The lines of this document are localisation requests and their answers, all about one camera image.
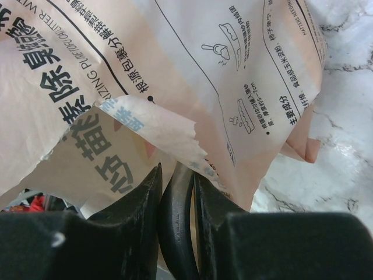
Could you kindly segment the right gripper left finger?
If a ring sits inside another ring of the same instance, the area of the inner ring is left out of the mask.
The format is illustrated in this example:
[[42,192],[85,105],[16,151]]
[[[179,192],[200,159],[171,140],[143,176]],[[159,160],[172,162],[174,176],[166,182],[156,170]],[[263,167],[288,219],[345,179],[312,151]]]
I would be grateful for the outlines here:
[[63,279],[156,279],[162,182],[158,164],[135,189],[89,219],[68,213]]

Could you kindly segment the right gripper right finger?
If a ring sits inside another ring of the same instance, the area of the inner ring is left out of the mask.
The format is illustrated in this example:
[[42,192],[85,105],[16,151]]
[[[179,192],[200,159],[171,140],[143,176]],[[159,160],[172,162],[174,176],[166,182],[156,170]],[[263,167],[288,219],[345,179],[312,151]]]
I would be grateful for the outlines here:
[[231,242],[224,223],[228,214],[244,210],[199,173],[193,176],[193,189],[200,278],[229,279]]

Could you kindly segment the orange cat litter bag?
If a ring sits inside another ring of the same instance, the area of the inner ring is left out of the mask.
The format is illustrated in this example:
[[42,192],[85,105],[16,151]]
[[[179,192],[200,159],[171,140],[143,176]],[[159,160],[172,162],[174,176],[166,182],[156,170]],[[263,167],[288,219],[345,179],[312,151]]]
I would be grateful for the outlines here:
[[85,217],[182,163],[240,207],[309,137],[327,45],[308,1],[2,1],[1,208]]

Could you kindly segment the silver metal scoop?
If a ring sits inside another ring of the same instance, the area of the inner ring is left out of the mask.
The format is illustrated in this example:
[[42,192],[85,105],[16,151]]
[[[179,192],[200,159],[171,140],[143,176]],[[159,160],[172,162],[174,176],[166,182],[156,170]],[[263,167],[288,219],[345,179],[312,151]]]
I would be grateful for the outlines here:
[[190,224],[193,170],[178,162],[163,192],[157,234],[166,266],[175,279],[199,279]]

